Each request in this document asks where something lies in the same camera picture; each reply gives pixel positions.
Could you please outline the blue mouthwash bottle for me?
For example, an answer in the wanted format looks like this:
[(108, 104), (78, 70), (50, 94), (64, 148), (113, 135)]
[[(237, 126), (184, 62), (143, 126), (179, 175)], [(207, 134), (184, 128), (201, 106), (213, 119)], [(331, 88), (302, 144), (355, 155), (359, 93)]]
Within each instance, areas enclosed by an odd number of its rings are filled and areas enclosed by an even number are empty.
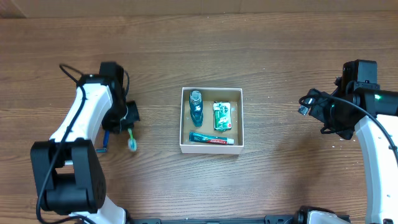
[(198, 90), (193, 90), (189, 97), (190, 116), (196, 127), (203, 124), (203, 100)]

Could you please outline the red Colgate toothpaste tube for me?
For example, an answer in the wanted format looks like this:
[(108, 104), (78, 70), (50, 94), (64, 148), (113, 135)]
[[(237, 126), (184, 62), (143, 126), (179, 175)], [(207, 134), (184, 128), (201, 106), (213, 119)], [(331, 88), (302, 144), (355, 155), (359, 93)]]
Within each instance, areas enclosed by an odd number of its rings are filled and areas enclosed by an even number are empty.
[(210, 144), (222, 144), (222, 145), (233, 145), (234, 139), (218, 136), (209, 136), (202, 133), (189, 133), (189, 141), (191, 142), (202, 142)]

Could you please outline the green Dettol soap packet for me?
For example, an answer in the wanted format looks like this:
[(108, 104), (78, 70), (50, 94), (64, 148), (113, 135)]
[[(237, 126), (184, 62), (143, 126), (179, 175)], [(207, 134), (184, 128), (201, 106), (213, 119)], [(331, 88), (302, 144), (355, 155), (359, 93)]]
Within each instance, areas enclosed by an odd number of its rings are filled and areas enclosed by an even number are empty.
[(232, 128), (231, 103), (215, 101), (213, 103), (214, 129), (216, 131), (227, 131)]

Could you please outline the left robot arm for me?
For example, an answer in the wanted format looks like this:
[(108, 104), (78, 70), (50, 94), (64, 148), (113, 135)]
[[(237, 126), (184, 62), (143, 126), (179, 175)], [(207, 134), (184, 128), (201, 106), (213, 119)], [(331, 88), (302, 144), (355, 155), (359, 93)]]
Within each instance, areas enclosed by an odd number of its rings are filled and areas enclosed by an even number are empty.
[(132, 223), (129, 212), (106, 195), (106, 179), (95, 149), (98, 131), (132, 133), (140, 120), (135, 101), (127, 101), (129, 75), (116, 62), (102, 62), (97, 74), (74, 78), (75, 100), (48, 141), (36, 141), (30, 159), (37, 190), (36, 217), (62, 216), (59, 223)]

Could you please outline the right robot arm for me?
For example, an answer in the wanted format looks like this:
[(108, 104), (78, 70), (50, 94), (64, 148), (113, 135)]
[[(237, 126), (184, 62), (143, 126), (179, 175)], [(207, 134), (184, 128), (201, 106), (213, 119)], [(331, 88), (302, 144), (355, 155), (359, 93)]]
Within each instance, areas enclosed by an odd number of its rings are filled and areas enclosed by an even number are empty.
[(299, 99), (298, 112), (323, 123), (321, 133), (350, 140), (363, 155), (367, 190), (366, 223), (397, 223), (397, 92), (382, 90), (377, 63), (354, 60), (343, 65), (336, 90), (312, 88)]

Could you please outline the green toothbrush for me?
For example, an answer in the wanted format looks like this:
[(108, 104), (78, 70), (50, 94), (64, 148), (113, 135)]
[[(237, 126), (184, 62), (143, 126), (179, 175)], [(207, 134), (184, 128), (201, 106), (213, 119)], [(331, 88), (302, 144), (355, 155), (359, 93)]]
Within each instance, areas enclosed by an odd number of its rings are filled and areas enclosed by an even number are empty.
[(133, 131), (132, 131), (131, 128), (129, 128), (127, 131), (129, 133), (129, 139), (128, 139), (128, 142), (127, 142), (129, 150), (132, 151), (132, 152), (136, 152), (137, 151), (137, 142), (134, 139)]

